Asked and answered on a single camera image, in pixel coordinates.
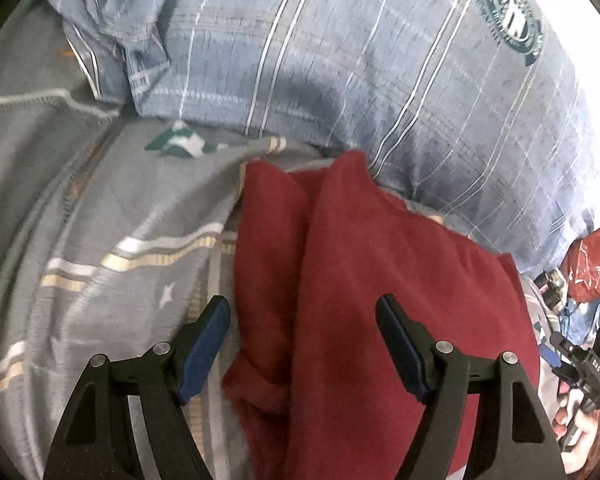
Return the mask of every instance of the metal screw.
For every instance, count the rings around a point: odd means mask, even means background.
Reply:
[[[443,354],[451,354],[454,351],[454,346],[449,341],[438,341],[436,349]]]
[[[169,350],[171,350],[171,345],[166,341],[154,345],[154,354],[156,355],[165,355]]]
[[[504,352],[502,358],[504,359],[504,362],[509,363],[510,365],[514,365],[518,362],[518,356],[513,352]]]
[[[103,354],[96,354],[91,359],[89,359],[89,364],[94,368],[97,368],[98,366],[102,366],[104,364],[104,361],[106,360],[107,358],[104,357]]]

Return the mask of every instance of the folded red fabric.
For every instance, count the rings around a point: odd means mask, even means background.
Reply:
[[[466,354],[539,355],[516,267],[407,211],[362,153],[326,169],[247,168],[235,253],[242,349],[224,378],[257,480],[392,480],[423,412],[375,321],[395,294],[432,336]],[[467,460],[468,400],[450,473]]]

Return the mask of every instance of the red garment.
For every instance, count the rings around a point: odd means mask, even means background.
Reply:
[[[393,480],[423,412],[376,327],[395,294],[468,355],[515,352],[532,383],[538,347],[516,267],[407,211],[349,152],[326,170],[247,168],[235,297],[242,350],[224,378],[257,480]],[[467,460],[466,405],[450,473]]]

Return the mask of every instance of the red plastic bag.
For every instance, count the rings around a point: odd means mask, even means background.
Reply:
[[[600,298],[600,229],[571,245],[563,271],[569,282],[568,295],[571,298],[578,303]]]

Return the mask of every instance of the human hand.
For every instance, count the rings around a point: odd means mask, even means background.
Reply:
[[[560,396],[560,409],[555,414],[552,423],[557,439],[562,438],[567,433],[569,423],[568,397],[568,395]],[[580,428],[582,433],[573,449],[568,453],[561,454],[564,470],[567,474],[575,473],[584,467],[598,432],[598,419],[593,415],[585,415],[582,410],[576,412],[575,425]]]

